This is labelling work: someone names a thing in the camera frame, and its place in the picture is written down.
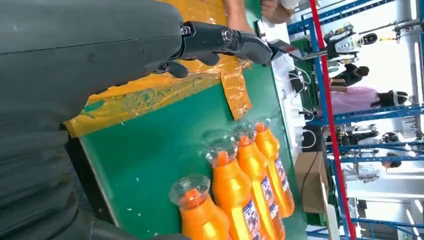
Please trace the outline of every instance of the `black cable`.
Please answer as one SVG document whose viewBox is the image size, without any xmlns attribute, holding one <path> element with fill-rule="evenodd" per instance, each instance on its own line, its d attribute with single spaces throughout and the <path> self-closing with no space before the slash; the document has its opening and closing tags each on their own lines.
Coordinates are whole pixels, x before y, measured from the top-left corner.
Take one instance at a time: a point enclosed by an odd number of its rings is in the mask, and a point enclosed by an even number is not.
<svg viewBox="0 0 424 240">
<path fill-rule="evenodd" d="M 305 177 L 304 177 L 304 179 L 303 179 L 303 183 L 302 183 L 302 191 L 300 191 L 300 202 L 301 202 L 301 204 L 302 204 L 302 211 L 304 210 L 304 188 L 305 188 L 305 182 L 306 182 L 306 179 L 308 178 L 309 172 L 310 172 L 310 171 L 311 171 L 311 169 L 312 169 L 312 166 L 313 166 L 313 165 L 314 165 L 314 163 L 315 163 L 315 160 L 317 160 L 317 157 L 318 157 L 318 154 L 319 154 L 319 153 L 320 153 L 320 152 L 317 152 L 317 153 L 316 153 L 315 158 L 313 159 L 312 164 L 310 165 L 309 170 L 306 172 L 306 175 L 305 175 Z"/>
</svg>

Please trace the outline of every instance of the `metal bolt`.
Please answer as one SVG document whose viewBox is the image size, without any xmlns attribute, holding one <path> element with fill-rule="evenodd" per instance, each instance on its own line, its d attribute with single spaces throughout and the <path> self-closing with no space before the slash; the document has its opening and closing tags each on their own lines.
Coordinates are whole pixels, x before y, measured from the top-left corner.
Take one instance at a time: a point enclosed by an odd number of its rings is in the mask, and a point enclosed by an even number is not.
<svg viewBox="0 0 424 240">
<path fill-rule="evenodd" d="M 222 31 L 222 40 L 224 40 L 224 42 L 230 42 L 233 39 L 233 32 L 231 32 L 230 29 L 224 29 Z"/>
<path fill-rule="evenodd" d="M 183 36 L 187 36 L 192 34 L 192 29 L 189 26 L 182 26 L 181 27 L 181 33 Z"/>
</svg>

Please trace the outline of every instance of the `clear bottle cap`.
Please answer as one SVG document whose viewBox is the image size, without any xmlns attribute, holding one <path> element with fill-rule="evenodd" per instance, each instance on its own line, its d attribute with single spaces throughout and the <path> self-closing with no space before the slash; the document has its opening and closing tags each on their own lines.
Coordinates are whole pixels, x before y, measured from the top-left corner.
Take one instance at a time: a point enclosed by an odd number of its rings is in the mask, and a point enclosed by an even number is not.
<svg viewBox="0 0 424 240">
<path fill-rule="evenodd" d="M 256 129 L 250 122 L 244 122 L 235 127 L 233 135 L 240 147 L 247 146 L 255 142 Z"/>
<path fill-rule="evenodd" d="M 201 174 L 183 177 L 172 185 L 169 198 L 180 208 L 196 208 L 208 197 L 210 185 L 211 181 Z"/>
<path fill-rule="evenodd" d="M 237 143 L 234 141 L 215 142 L 206 153 L 206 159 L 212 164 L 212 167 L 222 167 L 236 159 L 237 150 Z"/>
<path fill-rule="evenodd" d="M 254 122 L 256 132 L 260 133 L 270 128 L 271 119 L 268 117 L 262 117 L 256 119 Z"/>
<path fill-rule="evenodd" d="M 213 146 L 220 144 L 222 142 L 235 142 L 234 137 L 232 136 L 231 131 L 223 129 L 215 129 L 206 131 L 202 136 L 202 143 L 207 146 Z"/>
</svg>

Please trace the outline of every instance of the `brown cardboard box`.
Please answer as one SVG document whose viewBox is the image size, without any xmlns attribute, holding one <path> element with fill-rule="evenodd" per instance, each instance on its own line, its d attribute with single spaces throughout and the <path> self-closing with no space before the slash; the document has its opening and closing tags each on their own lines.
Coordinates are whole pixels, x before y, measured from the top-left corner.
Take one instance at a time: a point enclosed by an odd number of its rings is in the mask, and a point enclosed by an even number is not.
<svg viewBox="0 0 424 240">
<path fill-rule="evenodd" d="M 303 211 L 325 214 L 329 183 L 321 151 L 302 152 L 294 165 L 297 187 L 302 197 Z"/>
</svg>

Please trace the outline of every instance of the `plastic bottle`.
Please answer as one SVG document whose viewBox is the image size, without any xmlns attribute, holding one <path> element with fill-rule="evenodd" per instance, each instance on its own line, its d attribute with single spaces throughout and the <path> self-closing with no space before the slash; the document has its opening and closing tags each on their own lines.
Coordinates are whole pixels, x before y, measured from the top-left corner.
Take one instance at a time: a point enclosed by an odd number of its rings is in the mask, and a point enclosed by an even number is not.
<svg viewBox="0 0 424 240">
<path fill-rule="evenodd" d="M 212 145 L 206 154 L 213 168 L 213 196 L 229 218 L 232 240 L 263 239 L 252 183 L 236 161 L 236 154 L 237 145 L 230 141 Z"/>
<path fill-rule="evenodd" d="M 286 232 L 271 187 L 268 160 L 259 151 L 255 135 L 256 131 L 250 124 L 235 130 L 238 164 L 252 182 L 251 191 L 259 212 L 261 231 L 264 230 L 267 240 L 283 240 Z"/>
<path fill-rule="evenodd" d="M 181 178 L 169 191 L 171 201 L 179 206 L 181 233 L 192 240 L 230 239 L 230 221 L 209 196 L 211 181 L 195 174 Z"/>
<path fill-rule="evenodd" d="M 268 159 L 269 180 L 275 194 L 279 212 L 283 218 L 290 217 L 295 210 L 292 191 L 279 158 L 280 143 L 270 130 L 270 119 L 261 119 L 255 122 L 256 145 Z"/>
</svg>

